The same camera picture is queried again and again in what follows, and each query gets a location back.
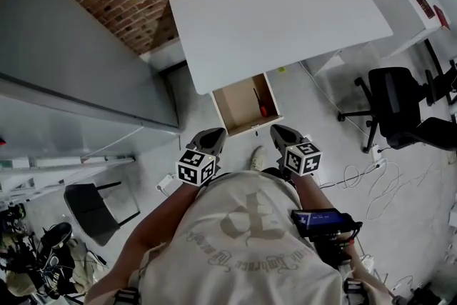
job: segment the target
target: black device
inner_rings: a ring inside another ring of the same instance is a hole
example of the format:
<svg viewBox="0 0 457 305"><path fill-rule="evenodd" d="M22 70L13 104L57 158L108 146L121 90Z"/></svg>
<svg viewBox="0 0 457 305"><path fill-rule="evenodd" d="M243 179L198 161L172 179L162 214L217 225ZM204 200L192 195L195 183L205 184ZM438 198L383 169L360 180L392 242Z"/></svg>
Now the black device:
<svg viewBox="0 0 457 305"><path fill-rule="evenodd" d="M300 236L314 243L323 262L338 269L351 261L351 256L343 250L353 244L362 227L361 222L355 222L351 215L342 214L337 209L293 210L291 218ZM340 235L346 233L350 235L342 239Z"/></svg>

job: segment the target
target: white cable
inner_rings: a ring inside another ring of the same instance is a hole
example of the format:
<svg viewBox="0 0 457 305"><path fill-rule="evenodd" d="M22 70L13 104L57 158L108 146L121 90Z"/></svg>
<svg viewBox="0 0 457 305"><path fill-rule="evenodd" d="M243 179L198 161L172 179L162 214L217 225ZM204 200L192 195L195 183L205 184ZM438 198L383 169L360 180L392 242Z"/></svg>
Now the white cable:
<svg viewBox="0 0 457 305"><path fill-rule="evenodd" d="M414 277L412 277L412 275L409 275L409 276L404 276L402 279L399 279L399 280L397 281L397 283L393 285L392 291L397 290L397 288L401 285L402 281L403 281L404 279L409 278L409 277L411 277L411 280L408 282L408 285L409 285L410 288L411 288L411 287L412 287L411 285L412 285L412 283L413 283Z"/></svg>
<svg viewBox="0 0 457 305"><path fill-rule="evenodd" d="M105 150L105 149L107 149L107 148L113 146L114 144L117 144L118 142L121 142L122 140L127 139L128 137L132 136L133 134L136 134L138 131L140 131L140 130L142 130L142 129L144 129L144 126L137 128L135 131L132 131L130 134L127 134L127 135L125 135L124 137L121 137L119 140L116 140L115 142L112 142L111 144L106 145L106 146L104 146L103 148L101 148L101 149L99 149L99 150L92 151L91 153L82 156L81 159L89 158L90 156L93 156L94 154L97 154L97 153L99 153L100 151Z"/></svg>
<svg viewBox="0 0 457 305"><path fill-rule="evenodd" d="M338 110L338 112L341 112L341 110L338 108L338 106L330 99L330 97L327 95L327 93L325 91L323 91L323 89L319 86L319 84L317 84L317 81L313 78L313 76L310 74L310 72L308 70L306 70L306 67L303 66L303 64L301 63L301 61L299 62L300 66L303 68L304 71L306 71L306 73L309 75L309 77L311 78L311 80L313 81L313 83L318 87L318 89L322 92L322 94L328 99L328 101L330 103L333 104L333 106ZM358 124L356 124L354 121L352 121L350 118L346 117L348 119L348 121L350 121L355 127L357 127L357 129L360 130L360 132L365 135L366 137L370 137L366 134L366 132L364 130L362 130Z"/></svg>
<svg viewBox="0 0 457 305"><path fill-rule="evenodd" d="M373 221L373 220L376 220L376 219L379 219L383 214L384 212L386 212L388 206L392 203L393 199L395 198L395 196L397 195L397 193L400 191L400 189L402 189L404 186L406 186L407 184L409 184L411 181L415 180L415 179L419 179L419 178L422 178L421 181L418 183L418 185L416 187L419 187L421 185L421 183L423 182L423 180L427 177L427 174L428 174L428 171L430 171L430 168L434 165L435 163L432 163L426 170L426 172L424 174L421 174L420 176L417 176L416 178L412 178L410 179L409 181L403 183L403 184L399 184L399 178L400 176L402 176L403 174L400 174L400 167L397 165L398 167L398 176L393 179L391 181L391 183L388 185L387 189L385 189L383 191L382 194L380 194L379 196L377 196L373 201L370 202L370 204L368 205L368 208L366 210L366 220L368 221ZM388 190L388 188L390 187L390 185L392 184L393 181L397 180L397 184L391 189L391 190ZM383 209L381 210L381 213L376 216L376 217L373 217L372 219L369 218L369 214L370 214L370 209L371 209L371 206L376 202L378 201L379 199L381 199L382 197L386 196L387 194L390 194L392 191L395 191L391 197L391 199L387 202L387 204L383 207Z"/></svg>
<svg viewBox="0 0 457 305"><path fill-rule="evenodd" d="M384 191L381 193L381 196L383 196L384 194L387 194L388 192L390 192L390 191L389 191L389 188L391 187L392 182L396 181L397 184L392 188L392 190L394 190L394 189L398 186L398 183L399 183L400 177L401 177L401 174L400 174L400 167L398 166L397 163L394 163L393 161L388 161L387 159L382 159L382 160L383 160L384 163L385 163L385 164L384 164L385 169L384 169L384 172L382 173L382 175L379 176L379 178L381 178L384 174L386 174L387 168L388 168L388 165L389 165L389 164L393 164L393 165L395 165L395 166L397 167L397 169L398 169L398 175L397 175L396 178L394 178L394 179L392 179L392 180L390 181L390 183L388 184L388 186L386 187L386 189L384 189ZM379 178L378 178L377 180L374 181L373 185L372 185L371 188L370 188L370 191L368 191L368 197L370 197L371 192L373 191L375 185L376 185L376 184L378 183L378 181L379 181Z"/></svg>
<svg viewBox="0 0 457 305"><path fill-rule="evenodd" d="M324 188L329 188L329 187L338 187L339 189L352 189L352 188L356 188L361 182L362 182L362 179L365 175L367 175L367 173L370 173L371 171L375 170L376 166L378 165L378 162L374 163L374 164L370 164L369 166L366 167L365 171L363 173L361 173L357 166L355 165L348 165L346 166L346 168L344 169L344 173L343 173L343 181L342 182L338 182L338 183L332 183L332 182L328 182L328 183L325 183L325 184L321 184L320 180L319 180L319 188L321 189L324 189ZM353 176L352 178L346 178L346 172L349 168L355 168L355 170L357 170L357 175ZM352 179L355 179L356 181L352 184L349 184L348 185L348 181L352 180Z"/></svg>

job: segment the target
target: strap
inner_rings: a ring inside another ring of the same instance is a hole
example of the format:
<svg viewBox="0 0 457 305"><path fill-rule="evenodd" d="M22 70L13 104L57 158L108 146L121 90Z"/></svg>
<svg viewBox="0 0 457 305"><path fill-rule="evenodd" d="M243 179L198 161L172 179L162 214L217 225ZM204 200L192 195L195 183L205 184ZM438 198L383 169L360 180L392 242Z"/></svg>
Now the strap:
<svg viewBox="0 0 457 305"><path fill-rule="evenodd" d="M347 279L344 281L343 290L349 305L368 305L368 295L361 281Z"/></svg>
<svg viewBox="0 0 457 305"><path fill-rule="evenodd" d="M114 295L114 305L139 305L138 289L128 287L118 290Z"/></svg>

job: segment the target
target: open drawer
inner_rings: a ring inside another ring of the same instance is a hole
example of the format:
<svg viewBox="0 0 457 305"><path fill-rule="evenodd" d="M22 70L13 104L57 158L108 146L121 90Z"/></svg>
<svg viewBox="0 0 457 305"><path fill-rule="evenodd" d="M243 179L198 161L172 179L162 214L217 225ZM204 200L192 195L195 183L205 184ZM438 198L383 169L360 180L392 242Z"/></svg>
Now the open drawer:
<svg viewBox="0 0 457 305"><path fill-rule="evenodd" d="M266 117L261 115L254 89L266 108ZM229 136L255 131L283 119L265 73L217 89L211 97Z"/></svg>

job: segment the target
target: sneaker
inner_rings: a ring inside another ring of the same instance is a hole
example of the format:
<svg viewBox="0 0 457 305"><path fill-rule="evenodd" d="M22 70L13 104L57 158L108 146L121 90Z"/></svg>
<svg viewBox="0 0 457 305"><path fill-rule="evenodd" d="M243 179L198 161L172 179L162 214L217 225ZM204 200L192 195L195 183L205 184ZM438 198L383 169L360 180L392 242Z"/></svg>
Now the sneaker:
<svg viewBox="0 0 457 305"><path fill-rule="evenodd" d="M259 146L252 153L250 170L263 171L265 168L265 160L266 160L266 149L263 146Z"/></svg>

